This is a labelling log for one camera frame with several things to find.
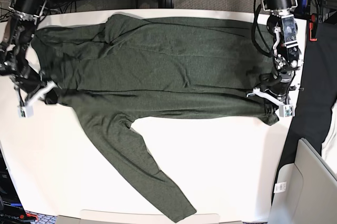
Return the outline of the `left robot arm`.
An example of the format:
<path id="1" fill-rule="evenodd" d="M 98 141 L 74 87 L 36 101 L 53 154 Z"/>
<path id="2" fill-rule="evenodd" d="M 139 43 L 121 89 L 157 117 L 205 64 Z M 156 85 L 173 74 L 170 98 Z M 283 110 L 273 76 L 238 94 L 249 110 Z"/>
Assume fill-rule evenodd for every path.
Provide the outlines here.
<path id="1" fill-rule="evenodd" d="M 251 38 L 255 48 L 273 60 L 273 69 L 269 74 L 260 76 L 260 83 L 251 95 L 256 95 L 273 103 L 279 109 L 281 117 L 295 115 L 295 105 L 289 93 L 296 90 L 293 81 L 303 65 L 302 53 L 297 41 L 298 26 L 292 13 L 298 6 L 297 0 L 261 0 L 254 5 L 254 20 Z M 261 34 L 257 19 L 261 11 L 269 13 L 266 28 L 273 37 L 273 45 L 262 49 L 256 34 Z"/>

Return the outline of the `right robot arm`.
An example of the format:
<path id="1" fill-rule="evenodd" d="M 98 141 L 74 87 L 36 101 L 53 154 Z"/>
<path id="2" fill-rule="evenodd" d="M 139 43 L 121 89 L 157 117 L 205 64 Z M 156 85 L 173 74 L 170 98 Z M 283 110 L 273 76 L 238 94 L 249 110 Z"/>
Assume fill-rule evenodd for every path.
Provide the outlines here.
<path id="1" fill-rule="evenodd" d="M 26 52 L 33 39 L 48 0 L 12 0 L 1 41 L 1 76 L 9 76 L 24 105 L 21 91 L 30 98 L 46 86 L 40 75 L 29 65 Z"/>

